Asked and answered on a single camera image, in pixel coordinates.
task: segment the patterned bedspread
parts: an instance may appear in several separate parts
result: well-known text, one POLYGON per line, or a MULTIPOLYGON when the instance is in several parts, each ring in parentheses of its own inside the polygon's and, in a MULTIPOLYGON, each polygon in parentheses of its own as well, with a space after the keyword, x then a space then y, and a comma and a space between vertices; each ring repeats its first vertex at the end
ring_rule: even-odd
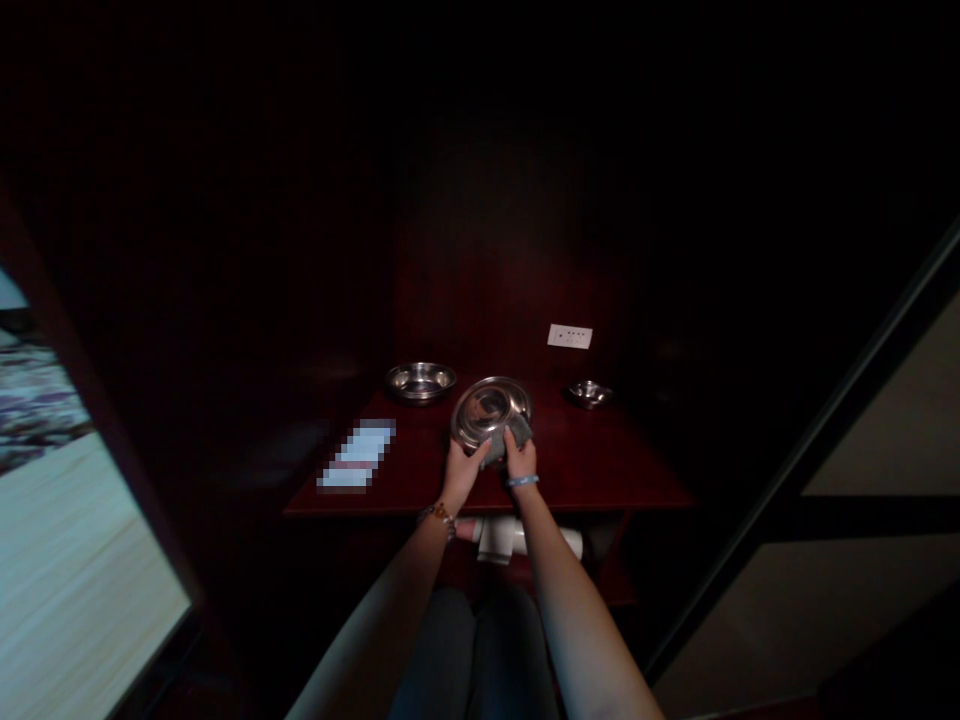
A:
POLYGON ((53 350, 35 342, 0 348, 0 475, 92 430, 53 350))

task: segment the forearm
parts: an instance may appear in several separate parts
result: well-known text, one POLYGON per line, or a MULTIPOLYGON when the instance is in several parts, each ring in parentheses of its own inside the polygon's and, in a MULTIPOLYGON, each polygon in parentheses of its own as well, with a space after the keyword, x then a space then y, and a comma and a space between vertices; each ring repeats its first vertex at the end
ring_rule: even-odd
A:
POLYGON ((420 524, 334 638, 288 718, 386 717, 446 542, 438 519, 420 524))
POLYGON ((603 598, 536 485, 515 490, 547 644, 572 718, 662 718, 603 598))

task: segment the hand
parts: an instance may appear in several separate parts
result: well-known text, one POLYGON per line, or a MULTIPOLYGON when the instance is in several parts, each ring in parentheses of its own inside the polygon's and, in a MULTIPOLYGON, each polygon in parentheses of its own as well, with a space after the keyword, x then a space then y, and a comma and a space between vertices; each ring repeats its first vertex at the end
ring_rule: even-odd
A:
POLYGON ((477 480, 480 463, 490 452, 492 444, 493 440, 487 438, 473 455, 467 457, 463 448, 455 440, 450 441, 447 470, 443 477, 443 492, 440 493, 438 502, 443 503, 451 517, 456 517, 467 501, 467 496, 473 489, 473 483, 477 480))
POLYGON ((527 440, 523 448, 518 448, 513 431, 507 427, 503 432, 503 443, 507 446, 507 472, 511 479, 537 474, 537 448, 533 440, 527 440))

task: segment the wall outlet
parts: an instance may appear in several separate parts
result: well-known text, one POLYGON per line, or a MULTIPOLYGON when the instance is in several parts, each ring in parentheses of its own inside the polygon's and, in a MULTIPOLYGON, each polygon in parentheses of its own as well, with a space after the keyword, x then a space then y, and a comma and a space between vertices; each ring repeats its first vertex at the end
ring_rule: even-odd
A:
POLYGON ((547 336, 547 345, 557 347, 572 347, 577 350, 586 350, 590 347, 593 338, 592 328, 575 328, 569 325, 551 325, 550 335, 547 336))

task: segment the blue bracelet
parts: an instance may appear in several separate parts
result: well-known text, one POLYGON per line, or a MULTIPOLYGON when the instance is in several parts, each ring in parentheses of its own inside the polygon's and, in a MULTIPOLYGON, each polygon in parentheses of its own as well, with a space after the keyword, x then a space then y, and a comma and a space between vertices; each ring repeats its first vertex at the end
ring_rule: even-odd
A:
POLYGON ((507 487, 519 487, 520 485, 529 485, 533 482, 540 482, 536 475, 524 475, 522 478, 510 478, 507 480, 507 487))

